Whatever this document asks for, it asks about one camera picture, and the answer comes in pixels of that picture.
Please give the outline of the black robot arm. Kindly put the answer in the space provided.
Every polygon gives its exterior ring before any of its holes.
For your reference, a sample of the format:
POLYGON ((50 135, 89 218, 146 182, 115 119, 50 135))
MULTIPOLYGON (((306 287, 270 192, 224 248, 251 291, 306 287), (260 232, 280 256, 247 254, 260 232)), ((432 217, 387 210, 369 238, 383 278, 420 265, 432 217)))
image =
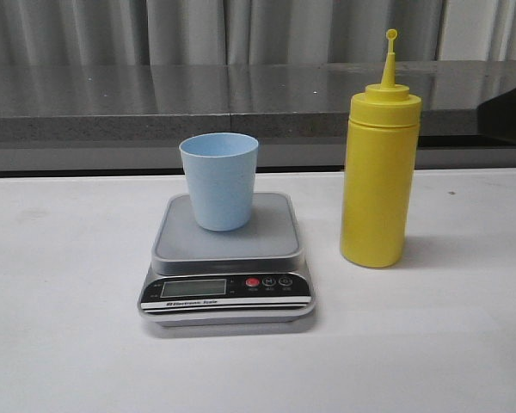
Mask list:
POLYGON ((481 103, 476 119, 481 135, 516 144, 516 88, 481 103))

